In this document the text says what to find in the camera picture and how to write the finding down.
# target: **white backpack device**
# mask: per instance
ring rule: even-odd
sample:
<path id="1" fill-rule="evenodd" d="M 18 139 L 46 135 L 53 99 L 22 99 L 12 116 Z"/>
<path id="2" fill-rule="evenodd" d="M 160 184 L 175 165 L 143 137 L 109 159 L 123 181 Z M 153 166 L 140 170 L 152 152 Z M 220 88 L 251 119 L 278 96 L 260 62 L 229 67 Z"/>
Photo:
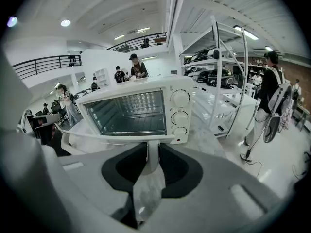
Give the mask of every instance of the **white backpack device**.
<path id="1" fill-rule="evenodd" d="M 274 139 L 281 122 L 281 117 L 285 113 L 286 108 L 290 105 L 292 97 L 292 87 L 287 83 L 281 82 L 279 73 L 275 68 L 271 68 L 271 71 L 273 71 L 276 76 L 278 89 L 272 95 L 268 103 L 271 117 L 264 130 L 265 143 L 271 142 Z"/>

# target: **brick wall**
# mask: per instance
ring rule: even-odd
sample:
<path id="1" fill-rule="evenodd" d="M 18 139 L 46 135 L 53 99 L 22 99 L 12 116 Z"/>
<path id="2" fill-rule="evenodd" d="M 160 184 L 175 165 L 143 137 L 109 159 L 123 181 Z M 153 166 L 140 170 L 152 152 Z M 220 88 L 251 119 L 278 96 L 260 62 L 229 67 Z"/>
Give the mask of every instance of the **brick wall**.
<path id="1" fill-rule="evenodd" d="M 255 59 L 261 59 L 264 63 L 266 62 L 264 58 L 257 57 L 249 57 L 248 62 L 256 65 Z M 311 111 L 311 68 L 281 60 L 278 63 L 278 67 L 284 69 L 284 76 L 291 82 L 292 86 L 295 84 L 296 79 L 300 80 L 299 86 L 301 87 L 301 96 L 305 98 L 303 104 Z"/>

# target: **railing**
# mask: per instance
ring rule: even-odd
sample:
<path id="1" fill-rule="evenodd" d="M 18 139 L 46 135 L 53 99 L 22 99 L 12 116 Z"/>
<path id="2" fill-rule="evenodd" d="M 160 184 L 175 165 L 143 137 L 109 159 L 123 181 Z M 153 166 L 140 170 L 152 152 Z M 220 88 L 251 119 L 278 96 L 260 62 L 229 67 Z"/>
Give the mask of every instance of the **railing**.
<path id="1" fill-rule="evenodd" d="M 38 58 L 13 65 L 13 69 L 21 79 L 26 79 L 42 72 L 73 66 L 82 66 L 80 55 L 58 55 Z"/>
<path id="2" fill-rule="evenodd" d="M 110 51 L 131 52 L 141 48 L 149 48 L 166 43 L 166 33 L 153 33 L 141 36 L 132 40 L 128 40 L 108 48 Z"/>

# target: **toaster oven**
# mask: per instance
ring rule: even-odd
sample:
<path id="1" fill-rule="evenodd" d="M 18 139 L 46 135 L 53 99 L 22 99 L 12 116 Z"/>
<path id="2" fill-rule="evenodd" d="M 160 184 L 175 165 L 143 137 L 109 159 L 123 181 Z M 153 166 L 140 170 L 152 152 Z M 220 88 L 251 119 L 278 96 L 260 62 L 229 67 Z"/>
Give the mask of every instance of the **toaster oven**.
<path id="1" fill-rule="evenodd" d="M 94 133 L 107 139 L 185 143 L 192 83 L 177 75 L 143 78 L 97 90 L 76 103 Z"/>

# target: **ceiling light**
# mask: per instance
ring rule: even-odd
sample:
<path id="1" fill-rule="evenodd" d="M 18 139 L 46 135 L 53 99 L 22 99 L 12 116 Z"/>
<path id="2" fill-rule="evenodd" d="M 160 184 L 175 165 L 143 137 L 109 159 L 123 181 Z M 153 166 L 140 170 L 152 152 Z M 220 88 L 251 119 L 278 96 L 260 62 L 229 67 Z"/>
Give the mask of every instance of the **ceiling light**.
<path id="1" fill-rule="evenodd" d="M 150 59 L 154 59 L 156 58 L 157 56 L 152 56 L 152 57 L 148 57 L 148 58 L 142 58 L 141 60 L 150 60 Z"/>
<path id="2" fill-rule="evenodd" d="M 15 24 L 17 24 L 17 18 L 16 17 L 10 17 L 8 22 L 6 23 L 6 25 L 10 28 L 15 26 Z"/>
<path id="3" fill-rule="evenodd" d="M 138 29 L 137 32 L 140 33 L 140 32 L 143 32 L 143 31 L 146 31 L 146 30 L 149 30 L 149 29 L 150 29 L 149 27 L 148 28 L 144 28 L 144 29 Z"/>
<path id="4" fill-rule="evenodd" d="M 234 29 L 236 30 L 239 30 L 240 32 L 242 31 L 241 27 L 240 26 L 234 26 L 233 27 Z M 252 33 L 250 33 L 249 31 L 245 30 L 245 35 L 248 36 L 249 38 L 251 38 L 252 40 L 258 40 L 258 37 L 254 36 Z"/>
<path id="5" fill-rule="evenodd" d="M 123 34 L 123 35 L 120 35 L 120 36 L 118 36 L 117 38 L 115 38 L 115 40 L 118 40 L 118 39 L 120 39 L 120 38 L 122 38 L 122 37 L 125 37 L 125 35 Z"/>
<path id="6" fill-rule="evenodd" d="M 66 20 L 63 20 L 60 25 L 62 25 L 63 27 L 67 27 L 71 24 L 71 21 L 66 19 Z"/>
<path id="7" fill-rule="evenodd" d="M 266 46 L 266 49 L 267 49 L 269 52 L 273 51 L 273 49 L 272 49 L 271 47 L 268 47 L 268 46 Z"/>

